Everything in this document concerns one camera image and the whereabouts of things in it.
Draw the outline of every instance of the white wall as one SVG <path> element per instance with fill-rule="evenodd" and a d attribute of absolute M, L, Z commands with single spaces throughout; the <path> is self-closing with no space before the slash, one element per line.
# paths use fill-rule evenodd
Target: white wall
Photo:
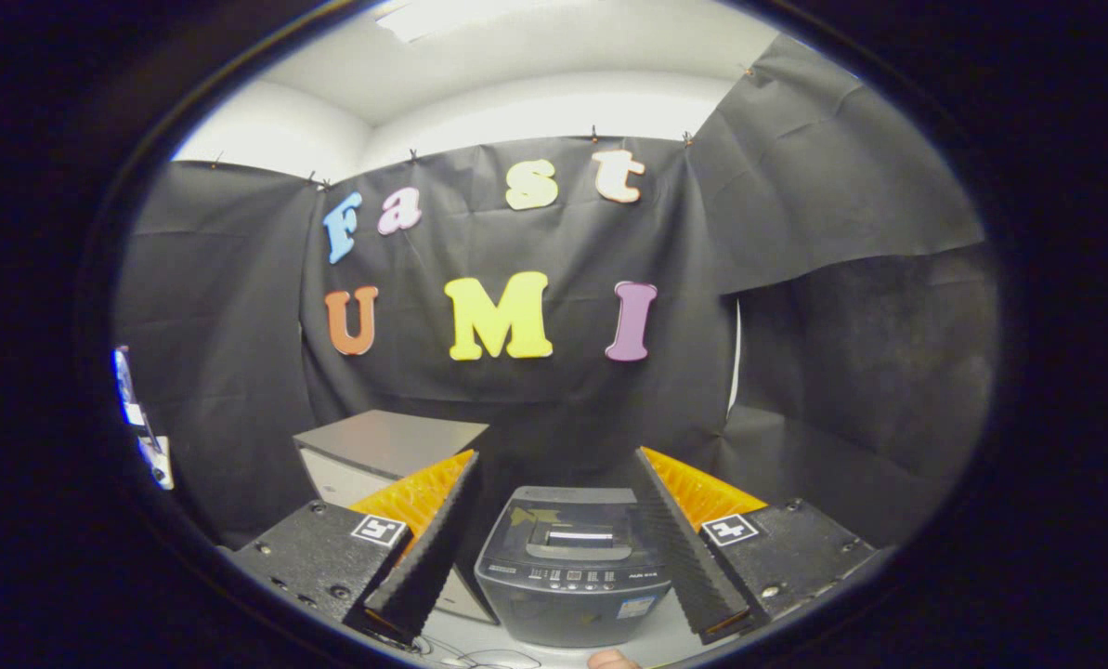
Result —
<path fill-rule="evenodd" d="M 476 144 L 533 136 L 656 136 L 697 132 L 732 82 L 667 72 L 576 72 L 473 90 L 370 128 L 353 114 L 287 85 L 255 81 L 219 106 L 175 161 L 259 166 L 342 178 Z"/>
<path fill-rule="evenodd" d="M 533 136 L 697 132 L 735 82 L 668 72 L 575 72 L 473 90 L 376 127 L 359 171 L 418 155 Z"/>
<path fill-rule="evenodd" d="M 358 174 L 371 127 L 299 90 L 268 81 L 245 85 L 193 132 L 175 161 L 214 161 L 315 179 Z"/>

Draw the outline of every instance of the label sticker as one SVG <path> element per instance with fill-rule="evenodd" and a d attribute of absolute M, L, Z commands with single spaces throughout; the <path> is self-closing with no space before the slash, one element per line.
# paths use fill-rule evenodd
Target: label sticker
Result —
<path fill-rule="evenodd" d="M 142 426 L 145 424 L 145 415 L 141 414 L 141 405 L 137 403 L 125 403 L 124 415 L 129 416 L 129 422 L 132 424 L 142 424 Z"/>
<path fill-rule="evenodd" d="M 404 531 L 403 522 L 369 515 L 363 516 L 363 521 L 355 526 L 351 536 L 382 546 L 392 546 L 402 531 Z"/>
<path fill-rule="evenodd" d="M 652 605 L 656 600 L 657 596 L 629 598 L 629 600 L 620 605 L 620 613 L 616 615 L 616 619 L 635 618 L 638 615 L 648 614 L 648 609 L 652 608 Z"/>
<path fill-rule="evenodd" d="M 710 541 L 715 542 L 716 546 L 729 546 L 760 534 L 759 529 L 752 527 L 752 524 L 738 513 L 720 517 L 718 521 L 704 522 L 702 529 L 706 529 L 706 534 L 709 534 Z"/>

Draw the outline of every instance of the pink letter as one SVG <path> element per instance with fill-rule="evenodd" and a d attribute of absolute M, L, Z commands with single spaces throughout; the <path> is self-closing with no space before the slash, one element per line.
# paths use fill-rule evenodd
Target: pink letter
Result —
<path fill-rule="evenodd" d="M 616 294 L 620 299 L 616 340 L 604 352 L 613 360 L 644 360 L 648 356 L 648 350 L 644 348 L 644 326 L 648 321 L 648 305 L 657 296 L 657 288 L 652 284 L 620 280 L 616 284 Z"/>

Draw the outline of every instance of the black fabric backdrop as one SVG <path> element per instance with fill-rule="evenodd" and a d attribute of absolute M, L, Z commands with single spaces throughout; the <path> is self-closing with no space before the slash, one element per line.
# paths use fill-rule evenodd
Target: black fabric backdrop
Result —
<path fill-rule="evenodd" d="M 750 71 L 690 151 L 721 291 L 984 240 L 944 158 L 883 96 L 787 35 Z"/>
<path fill-rule="evenodd" d="M 123 260 L 117 342 L 175 492 L 215 541 L 244 545 L 312 495 L 290 435 L 312 428 L 298 296 L 315 187 L 238 166 L 171 164 Z"/>
<path fill-rule="evenodd" d="M 906 537 L 987 408 L 998 308 L 982 224 L 922 135 L 854 78 L 787 38 L 753 72 L 690 147 L 483 145 L 327 192 L 168 166 L 116 317 L 138 394 L 175 444 L 178 494 L 239 546 L 312 494 L 291 435 L 379 408 L 491 424 L 470 445 L 490 474 L 464 563 L 513 487 L 608 483 L 638 445 L 770 503 L 811 498 L 878 544 Z M 646 165 L 628 178 L 638 203 L 595 189 L 592 153 L 617 147 Z M 507 168 L 542 158 L 558 198 L 511 209 Z M 404 186 L 421 191 L 422 219 L 382 236 L 380 206 Z M 331 264 L 321 219 L 353 191 L 353 249 Z M 475 278 L 499 300 L 519 271 L 548 277 L 553 356 L 452 360 L 444 285 Z M 620 280 L 658 289 L 645 360 L 605 357 Z M 375 343 L 338 354 L 324 296 L 361 286 L 379 289 Z"/>
<path fill-rule="evenodd" d="M 646 165 L 629 185 L 633 204 L 595 189 L 592 153 L 622 147 Z M 548 207 L 513 210 L 505 173 L 545 158 L 560 194 Z M 379 204 L 417 186 L 422 219 L 381 236 Z M 375 171 L 334 186 L 325 210 L 359 191 L 365 206 L 355 247 L 327 263 L 324 226 L 311 226 L 302 282 L 302 326 L 311 399 L 324 423 L 368 408 L 437 419 L 483 420 L 554 412 L 557 429 L 510 444 L 523 453 L 507 469 L 516 478 L 596 470 L 647 444 L 688 457 L 718 435 L 735 351 L 735 310 L 706 271 L 707 238 L 698 187 L 685 145 L 656 140 L 553 138 L 470 147 Z M 542 297 L 547 359 L 452 360 L 448 280 L 475 278 L 499 300 L 512 275 L 548 277 Z M 645 360 L 616 361 L 605 348 L 616 334 L 620 280 L 653 284 Z M 376 342 L 342 356 L 327 329 L 324 295 L 378 286 Z M 350 331 L 358 330 L 349 305 Z M 485 453 L 485 467 L 493 467 Z"/>

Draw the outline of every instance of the orange letter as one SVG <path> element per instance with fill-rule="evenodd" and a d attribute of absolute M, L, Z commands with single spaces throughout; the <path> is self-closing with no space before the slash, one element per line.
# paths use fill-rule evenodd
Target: orange letter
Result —
<path fill-rule="evenodd" d="M 346 291 L 328 292 L 327 326 L 335 349 L 345 356 L 362 356 L 371 348 L 376 339 L 376 318 L 372 316 L 372 302 L 380 291 L 376 286 L 365 286 L 355 291 L 355 301 L 359 302 L 359 337 L 351 338 L 347 331 L 347 303 L 351 297 Z"/>

